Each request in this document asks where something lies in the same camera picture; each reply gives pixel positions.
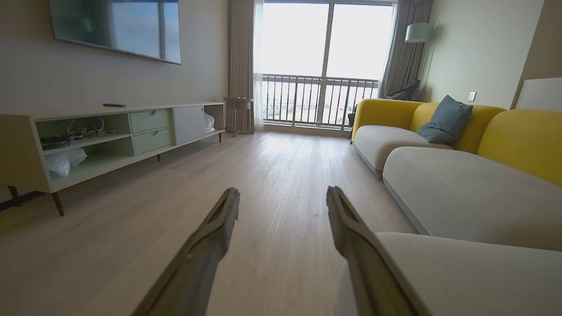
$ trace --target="sky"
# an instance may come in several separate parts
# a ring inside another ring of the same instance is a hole
[[[328,4],[266,3],[264,74],[321,76]],[[379,79],[388,54],[392,7],[336,4],[327,76]]]

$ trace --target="tv screen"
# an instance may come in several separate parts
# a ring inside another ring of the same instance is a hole
[[[49,0],[56,39],[181,64],[178,0]]]

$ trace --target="curtain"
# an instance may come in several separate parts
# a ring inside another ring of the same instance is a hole
[[[263,130],[263,106],[261,99],[261,26],[264,0],[229,0],[229,91],[230,97],[254,99],[256,130]],[[232,124],[229,110],[227,117]],[[237,115],[240,130],[249,130],[250,112]]]
[[[253,9],[253,110],[256,130],[264,130],[264,99],[261,73],[261,33],[264,26],[264,0],[254,0]]]
[[[412,23],[429,22],[433,0],[399,0],[395,4],[396,18],[384,74],[378,85],[382,98],[404,89],[408,81],[418,76],[424,43],[406,43],[406,29]]]

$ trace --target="wall outlet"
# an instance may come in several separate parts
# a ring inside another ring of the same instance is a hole
[[[476,98],[476,92],[470,92],[468,94],[468,102],[474,102],[474,98]]]

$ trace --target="balcony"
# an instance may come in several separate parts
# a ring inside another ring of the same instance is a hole
[[[349,128],[347,114],[377,96],[377,80],[264,74],[265,124],[336,130]]]

